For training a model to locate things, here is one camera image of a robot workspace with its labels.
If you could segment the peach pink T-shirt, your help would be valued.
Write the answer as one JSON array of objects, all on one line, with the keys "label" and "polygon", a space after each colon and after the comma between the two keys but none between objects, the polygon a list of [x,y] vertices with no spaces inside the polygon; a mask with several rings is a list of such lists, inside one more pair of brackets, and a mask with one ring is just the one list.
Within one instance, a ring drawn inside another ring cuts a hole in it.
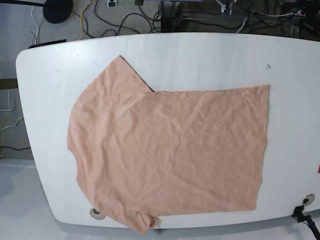
[{"label": "peach pink T-shirt", "polygon": [[81,191],[141,234],[161,216],[255,210],[269,90],[154,91],[116,57],[70,113],[66,142]]}]

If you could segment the black round stand base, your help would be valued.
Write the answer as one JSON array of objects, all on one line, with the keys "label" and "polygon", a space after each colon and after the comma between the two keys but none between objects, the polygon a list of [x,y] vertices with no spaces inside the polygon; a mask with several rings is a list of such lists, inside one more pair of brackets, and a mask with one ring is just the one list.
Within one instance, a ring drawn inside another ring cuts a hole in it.
[{"label": "black round stand base", "polygon": [[73,0],[46,0],[43,7],[43,16],[51,24],[63,23],[71,15],[73,5]]}]

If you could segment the black aluminium frame post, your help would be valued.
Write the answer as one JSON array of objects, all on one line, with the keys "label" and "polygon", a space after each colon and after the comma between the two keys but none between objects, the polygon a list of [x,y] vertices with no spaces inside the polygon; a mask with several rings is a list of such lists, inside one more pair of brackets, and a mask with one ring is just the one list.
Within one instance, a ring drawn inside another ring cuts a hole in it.
[{"label": "black aluminium frame post", "polygon": [[173,33],[181,22],[180,0],[158,0],[161,33]]}]

